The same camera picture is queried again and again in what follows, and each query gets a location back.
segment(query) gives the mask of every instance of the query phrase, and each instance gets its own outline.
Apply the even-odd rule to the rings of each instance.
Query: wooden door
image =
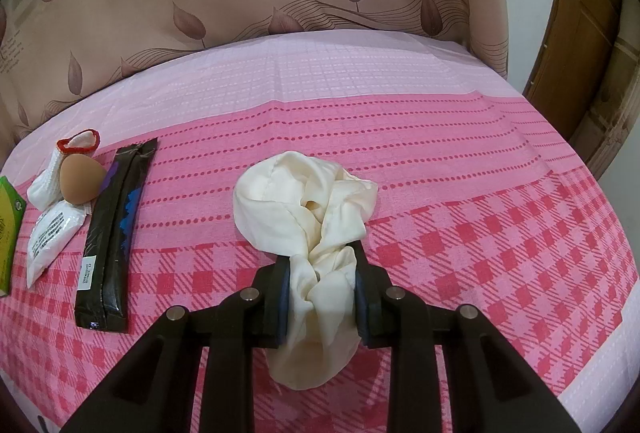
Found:
[[[587,112],[609,62],[622,0],[554,3],[525,96],[569,140]]]

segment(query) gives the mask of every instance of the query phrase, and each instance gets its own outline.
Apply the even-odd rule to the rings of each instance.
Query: mattress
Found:
[[[478,306],[582,431],[600,431],[638,376],[638,272],[612,207],[545,119],[454,43],[335,30],[204,50],[63,111],[2,174],[24,195],[54,142],[87,127],[105,166],[118,147],[159,139],[134,226],[129,333],[74,324],[88,222],[26,289],[29,205],[0,300],[0,377],[35,425],[57,431],[167,307],[215,305],[271,261],[235,229],[231,193],[285,150],[377,182],[369,260],[429,304]],[[256,431],[384,431],[389,365],[389,352],[360,348],[328,383],[295,392],[256,352]]]

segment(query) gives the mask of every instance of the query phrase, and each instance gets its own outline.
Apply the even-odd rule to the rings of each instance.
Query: blue design on package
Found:
[[[116,171],[118,170],[118,166],[119,166],[119,162],[113,161],[113,163],[111,164],[111,167],[109,168],[109,170],[107,171],[107,174],[104,177],[104,180],[102,181],[102,184],[100,184],[100,193],[102,193],[110,184],[111,179],[113,178],[113,175],[116,174]]]
[[[124,232],[125,240],[122,242],[120,246],[125,254],[129,254],[129,248],[131,247],[131,235],[133,231],[133,220],[136,218],[136,209],[138,208],[138,202],[140,201],[140,193],[142,192],[142,188],[134,189],[129,193],[127,197],[127,205],[125,206],[125,210],[127,211],[127,216],[120,221],[120,228]]]

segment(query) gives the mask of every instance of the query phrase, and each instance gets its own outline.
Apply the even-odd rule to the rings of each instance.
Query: cream silk cloth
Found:
[[[360,338],[353,306],[356,257],[377,184],[340,164],[287,151],[257,163],[234,189],[234,219],[258,250],[290,257],[284,344],[267,351],[271,376],[293,389],[324,384],[349,362]]]

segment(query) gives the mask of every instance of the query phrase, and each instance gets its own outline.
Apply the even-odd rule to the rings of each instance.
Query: egg-shaped sponge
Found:
[[[81,153],[66,157],[60,166],[60,191],[70,204],[80,205],[100,193],[107,171],[94,159]]]

